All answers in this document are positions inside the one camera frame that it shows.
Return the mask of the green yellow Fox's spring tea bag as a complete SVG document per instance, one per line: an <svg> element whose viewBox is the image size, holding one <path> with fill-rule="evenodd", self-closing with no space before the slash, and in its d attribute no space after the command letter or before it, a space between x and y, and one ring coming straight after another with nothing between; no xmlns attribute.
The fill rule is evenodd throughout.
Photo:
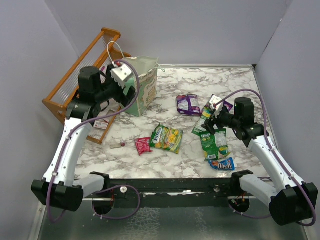
<svg viewBox="0 0 320 240"><path fill-rule="evenodd" d="M149 146L178 154L183 133L183 130L158 124L151 134Z"/></svg>

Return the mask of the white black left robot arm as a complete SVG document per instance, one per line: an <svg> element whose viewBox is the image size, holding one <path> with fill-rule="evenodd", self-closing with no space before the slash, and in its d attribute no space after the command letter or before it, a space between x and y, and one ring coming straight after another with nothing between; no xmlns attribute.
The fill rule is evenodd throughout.
<svg viewBox="0 0 320 240"><path fill-rule="evenodd" d="M125 86L132 77L139 77L137 71L122 59L108 65L106 72L95 66L79 71L78 90L67 105L57 151L42 179L31 184L31 191L43 205L75 212L83 198L94 193L103 198L110 193L111 186L102 173L76 180L75 170L95 121L101 119L101 105L113 99L127 110L137 100L140 87Z"/></svg>

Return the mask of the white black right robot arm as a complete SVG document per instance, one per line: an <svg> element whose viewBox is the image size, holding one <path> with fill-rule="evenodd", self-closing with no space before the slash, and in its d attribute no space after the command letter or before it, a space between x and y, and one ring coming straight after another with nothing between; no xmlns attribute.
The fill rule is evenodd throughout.
<svg viewBox="0 0 320 240"><path fill-rule="evenodd" d="M271 217L280 226L313 220L317 187L297 176L281 156L266 127L255 121L252 100L236 98L234 112L230 113L222 99L213 95L208 108L211 115L205 120L203 128L211 134L223 128L234 130L236 137L258 158L273 182L270 185L262 181L250 170L239 171L231 176L230 191L236 196L247 192L256 197L268 207Z"/></svg>

